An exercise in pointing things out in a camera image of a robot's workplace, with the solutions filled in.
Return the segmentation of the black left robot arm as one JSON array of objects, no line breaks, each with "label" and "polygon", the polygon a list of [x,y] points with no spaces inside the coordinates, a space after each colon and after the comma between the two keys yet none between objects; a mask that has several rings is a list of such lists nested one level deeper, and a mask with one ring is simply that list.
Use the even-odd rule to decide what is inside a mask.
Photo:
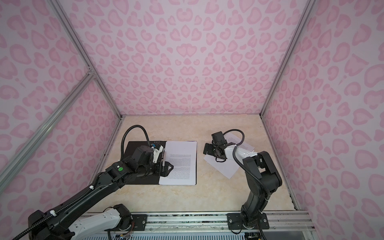
[{"label": "black left robot arm", "polygon": [[121,158],[96,175],[89,186],[64,203],[46,211],[35,211],[28,217],[28,228],[15,236],[31,240],[71,240],[77,234],[72,224],[96,203],[136,179],[150,176],[167,177],[174,166],[163,160],[163,146],[142,145],[131,156],[121,150]]}]

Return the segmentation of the red folder black inside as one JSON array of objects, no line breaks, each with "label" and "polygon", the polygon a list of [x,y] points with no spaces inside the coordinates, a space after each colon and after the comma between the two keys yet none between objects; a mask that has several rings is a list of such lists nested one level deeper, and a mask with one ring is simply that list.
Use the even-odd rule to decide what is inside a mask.
[{"label": "red folder black inside", "polygon": [[134,171],[129,185],[197,184],[196,141],[128,142],[123,162]]}]

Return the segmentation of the printed paper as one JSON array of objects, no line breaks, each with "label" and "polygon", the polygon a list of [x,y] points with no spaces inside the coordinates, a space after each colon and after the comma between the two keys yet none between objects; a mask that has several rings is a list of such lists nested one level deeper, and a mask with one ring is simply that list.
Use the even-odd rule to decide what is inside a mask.
[{"label": "printed paper", "polygon": [[197,184],[197,145],[196,141],[166,141],[164,159],[174,168],[167,177],[160,177],[159,185]]},{"label": "printed paper", "polygon": [[[241,138],[235,136],[233,133],[227,133],[224,137],[228,143],[238,143],[241,141]],[[205,155],[204,160],[228,179],[230,179],[240,167],[234,160],[224,161],[218,159],[216,161],[216,158],[210,155]]]}]

